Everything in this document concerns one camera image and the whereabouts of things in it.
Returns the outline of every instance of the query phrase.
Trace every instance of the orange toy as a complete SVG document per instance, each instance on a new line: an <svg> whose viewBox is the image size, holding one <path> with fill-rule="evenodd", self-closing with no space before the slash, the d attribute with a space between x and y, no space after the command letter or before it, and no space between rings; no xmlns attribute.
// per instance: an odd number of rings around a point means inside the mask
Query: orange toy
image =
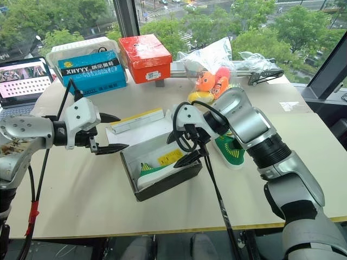
<svg viewBox="0 0 347 260"><path fill-rule="evenodd" d="M210 91L215 85L215 75L210 72L203 73L196 82L196 90Z"/></svg>
<svg viewBox="0 0 347 260"><path fill-rule="evenodd" d="M227 77L221 77L216 85L212 88L211 93L215 97L215 100L218 99L224 91L227 90L229 86L229 80Z"/></svg>
<svg viewBox="0 0 347 260"><path fill-rule="evenodd" d="M220 67L217 72L216 72L216 82L218 82L221 77L227 77L228 79L230 78L230 71L227 67Z"/></svg>

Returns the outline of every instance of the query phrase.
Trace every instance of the street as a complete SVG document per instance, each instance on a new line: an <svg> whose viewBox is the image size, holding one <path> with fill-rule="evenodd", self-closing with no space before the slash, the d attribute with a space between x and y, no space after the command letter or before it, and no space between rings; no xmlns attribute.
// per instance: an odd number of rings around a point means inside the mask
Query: street
<svg viewBox="0 0 347 260"><path fill-rule="evenodd" d="M319 10L322 6L324 1L322 0L303 0L302 6L306 7L310 10ZM285 12L289 10L291 7L294 7L296 5L299 5L301 1L295 1L295 2L281 2L281 3L275 3L277 8L282 7L282 12Z"/></svg>
<svg viewBox="0 0 347 260"><path fill-rule="evenodd" d="M227 12L230 12L230 6L234 1L226 1L226 0L199 0L194 3L194 6L197 8L204 8L204 14L206 12L207 15L213 11L213 5L218 5L219 7L225 9ZM322 6L324 0L303 0L302 6L310 9L310 10L319 10ZM167 5L164 5L159 2L159 0L145 0L144 3L144 9L141 8L140 0L136 1L136 8L137 13L140 18L140 24L144 24L145 22L151 22L155 20L159 20L163 17L170 17L170 14L174 14L174 17L177 19L182 18L184 15L187 14L187 11L184 10L184 7L186 6L185 2L175 3L172 1L168 1ZM290 2L278 2L275 3L276 10L273 15L276 16L276 12L278 8L282 8L282 13L285 13L288 11L291 7L294 7L296 5L299 5L301 1L290 1ZM144 15L143 13L147 13L147 21L144 21Z"/></svg>
<svg viewBox="0 0 347 260"><path fill-rule="evenodd" d="M143 6L140 3L141 0L136 0L136 8L137 14L139 18L140 27L152 21L160 20L162 18L170 18L172 15L176 19L183 18L187 11L184 9L187 5L186 2L180 1L179 3L173 2L172 0L168 1L167 5L164 5L159 2L159 0L142 0ZM196 8L200 8L203 14L209 15L214 11L214 7L217 5L218 7L225 9L227 12L230 12L230 7L234 1L232 0L197 0L194 3ZM263 24L262 27L266 27L269 24L275 22L275 18L289 11L291 7L296 5L302 5L312 11L319 10L324 3L324 0L303 0L301 1L287 1L287 2L277 2L275 3L274 13L268 15L266 24ZM334 24L334 28L347 28L347 23L341 22L339 20ZM182 32L180 35L181 39L183 39L187 45L190 45L191 35L188 32Z"/></svg>

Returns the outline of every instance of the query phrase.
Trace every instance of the green sneaker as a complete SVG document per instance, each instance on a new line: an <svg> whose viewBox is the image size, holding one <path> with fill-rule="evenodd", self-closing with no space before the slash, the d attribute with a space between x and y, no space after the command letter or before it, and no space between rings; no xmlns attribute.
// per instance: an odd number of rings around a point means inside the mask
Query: green sneaker
<svg viewBox="0 0 347 260"><path fill-rule="evenodd" d="M174 165L170 164L153 168L148 164L141 164L140 177L137 179L137 188L142 190L176 173L179 169L174 168Z"/></svg>
<svg viewBox="0 0 347 260"><path fill-rule="evenodd" d="M160 166L160 167L156 167L156 168L153 168L151 166L149 166L148 164L144 163L144 164L141 164L141 172L140 172L140 177L141 176L144 176L144 175L147 175L147 174L150 174L150 173L153 173L153 172L156 172L156 171L159 171L161 170L162 168L165 168L167 167L167 165L164 165L164 166Z"/></svg>
<svg viewBox="0 0 347 260"><path fill-rule="evenodd" d="M227 167L238 170L242 168L245 150L231 133L221 135L213 141L213 146L222 156Z"/></svg>

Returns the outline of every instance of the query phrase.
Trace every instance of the silver robotic arm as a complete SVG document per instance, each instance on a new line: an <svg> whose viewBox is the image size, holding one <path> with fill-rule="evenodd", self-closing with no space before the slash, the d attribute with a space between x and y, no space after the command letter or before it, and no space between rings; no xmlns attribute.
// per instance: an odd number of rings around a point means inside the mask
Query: silver robotic arm
<svg viewBox="0 0 347 260"><path fill-rule="evenodd" d="M347 243L323 212L324 194L303 161L290 150L271 122L254 108L243 89L224 92L212 105L218 113L202 113L192 105L177 111L178 132L205 144L231 130L258 166L272 211L285 220L285 259L347 260ZM188 154L178 165L196 159Z"/></svg>
<svg viewBox="0 0 347 260"><path fill-rule="evenodd" d="M82 97L66 109L63 121L58 121L55 116L11 116L0 121L0 259L7 251L9 227L5 222L10 204L30 165L31 156L53 146L65 146L67 150L84 146L97 155L120 151L128 145L100 147L94 140L98 134L96 125L119 120L99 113L89 99Z"/></svg>

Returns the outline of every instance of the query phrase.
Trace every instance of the red cable tie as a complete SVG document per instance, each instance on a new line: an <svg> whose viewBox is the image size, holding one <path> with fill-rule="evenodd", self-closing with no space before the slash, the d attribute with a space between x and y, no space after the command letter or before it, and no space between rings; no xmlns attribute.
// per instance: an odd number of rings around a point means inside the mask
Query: red cable tie
<svg viewBox="0 0 347 260"><path fill-rule="evenodd" d="M30 213L29 213L29 219L28 219L29 225L28 225L28 229L25 233L26 236L30 233L31 227L35 223L36 217L39 214L37 209L38 209L38 200L32 201L31 202L31 209L30 209Z"/></svg>

